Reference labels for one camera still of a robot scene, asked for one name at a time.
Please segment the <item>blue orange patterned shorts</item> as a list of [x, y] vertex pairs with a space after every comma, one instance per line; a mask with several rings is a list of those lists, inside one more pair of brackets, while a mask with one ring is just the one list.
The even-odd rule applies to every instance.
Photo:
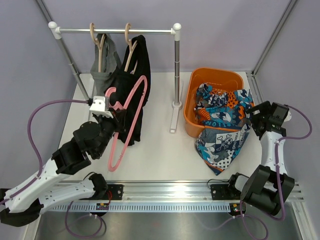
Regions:
[[215, 175], [226, 170], [239, 155], [251, 129], [254, 107], [248, 88], [226, 91], [202, 83], [195, 94], [195, 117], [204, 128], [195, 141], [195, 150]]

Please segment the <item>black shorts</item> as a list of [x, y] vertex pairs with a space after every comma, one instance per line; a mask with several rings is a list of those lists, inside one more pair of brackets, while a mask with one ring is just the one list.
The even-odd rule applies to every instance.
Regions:
[[[137, 42], [137, 46], [133, 52], [130, 66], [128, 72], [124, 71], [123, 64], [121, 65], [116, 77], [114, 78], [111, 86], [116, 88], [116, 92], [112, 93], [110, 96], [110, 102], [113, 105], [116, 101], [124, 105], [129, 93], [133, 89], [136, 82], [141, 76], [145, 76], [147, 79], [147, 89], [145, 92], [145, 97], [142, 103], [144, 107], [148, 101], [148, 97], [151, 90], [151, 68], [149, 54], [147, 50], [146, 39], [143, 35], [138, 35], [132, 39], [133, 42]], [[130, 74], [129, 71], [133, 69], [137, 61], [137, 67], [134, 74]], [[129, 130], [131, 128], [132, 122], [134, 120], [136, 111], [138, 109], [142, 93], [144, 90], [144, 83], [142, 82], [137, 90], [135, 91], [128, 107], [126, 110], [125, 117], [125, 132], [118, 134], [118, 139], [123, 143], [126, 142]]]

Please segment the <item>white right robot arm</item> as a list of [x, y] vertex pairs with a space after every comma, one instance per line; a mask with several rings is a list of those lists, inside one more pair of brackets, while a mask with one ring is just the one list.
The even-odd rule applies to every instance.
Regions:
[[290, 119], [289, 107], [265, 101], [246, 113], [250, 115], [252, 128], [261, 144], [261, 163], [250, 177], [233, 174], [226, 192], [233, 199], [240, 197], [246, 204], [276, 216], [295, 186], [284, 163], [287, 132], [282, 125]]

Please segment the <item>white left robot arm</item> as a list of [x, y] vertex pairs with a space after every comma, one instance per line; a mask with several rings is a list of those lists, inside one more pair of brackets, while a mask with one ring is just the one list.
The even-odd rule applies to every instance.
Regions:
[[125, 110], [113, 111], [110, 117], [94, 115], [73, 132], [73, 138], [52, 154], [41, 173], [12, 188], [2, 188], [0, 198], [4, 209], [0, 222], [22, 227], [40, 215], [64, 203], [76, 200], [100, 200], [108, 193], [108, 185], [100, 173], [78, 183], [54, 189], [53, 186], [88, 167], [99, 159], [114, 133], [125, 130]]

